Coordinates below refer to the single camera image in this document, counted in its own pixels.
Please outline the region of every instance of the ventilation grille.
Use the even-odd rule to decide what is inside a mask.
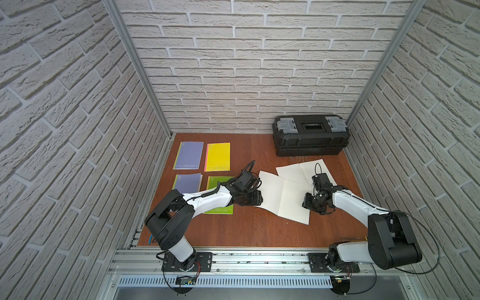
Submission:
[[[165,275],[174,286],[177,275]],[[163,275],[122,275],[119,287],[166,287]],[[200,275],[197,288],[332,288],[329,276]]]

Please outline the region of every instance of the gray latch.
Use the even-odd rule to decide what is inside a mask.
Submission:
[[[345,120],[341,119],[338,116],[329,116],[325,117],[328,121],[328,125],[330,125],[330,129],[332,132],[344,132],[347,131],[347,125],[345,124]]]
[[[278,131],[283,129],[283,133],[299,133],[293,118],[280,118],[280,121],[276,122],[276,126]]]

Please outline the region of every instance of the wooden table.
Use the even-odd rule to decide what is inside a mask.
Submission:
[[[204,142],[199,170],[173,170],[180,142]],[[230,143],[230,171],[203,172],[205,151],[210,143]],[[150,211],[172,189],[176,174],[202,172],[201,191],[206,189],[208,176],[237,176],[251,161],[256,160],[254,172],[276,174],[275,167],[322,158],[339,185],[357,195],[358,184],[345,154],[335,156],[277,157],[271,134],[178,133],[163,170]],[[367,228],[346,212],[337,209],[321,216],[310,211],[310,224],[284,219],[259,207],[234,206],[233,215],[199,215],[192,220],[185,236],[196,247],[328,247],[339,241],[363,239]],[[144,227],[139,246],[148,245],[150,232]]]

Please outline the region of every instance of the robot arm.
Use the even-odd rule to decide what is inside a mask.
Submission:
[[[420,247],[405,213],[389,211],[330,183],[325,173],[312,177],[316,194],[305,195],[303,207],[321,215],[340,208],[368,228],[368,241],[330,245],[325,263],[342,269],[351,262],[375,263],[386,270],[422,260]]]
[[[262,182],[251,172],[254,164],[255,161],[251,161],[237,177],[219,182],[215,189],[185,194],[171,190],[147,216],[145,225],[154,240],[162,250],[169,250],[175,256],[183,270],[190,269],[195,261],[195,250],[184,237],[194,217],[210,209],[232,204],[262,204],[262,194],[258,190]]]

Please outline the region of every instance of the brick wall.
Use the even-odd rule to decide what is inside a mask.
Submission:
[[[479,54],[479,3],[428,0],[350,128],[364,192],[440,243],[439,267],[419,276],[432,299],[480,297]],[[417,234],[421,272],[437,251]]]
[[[118,0],[173,131],[346,117],[410,1]]]
[[[165,139],[103,3],[46,2],[0,1],[0,299],[94,297]]]

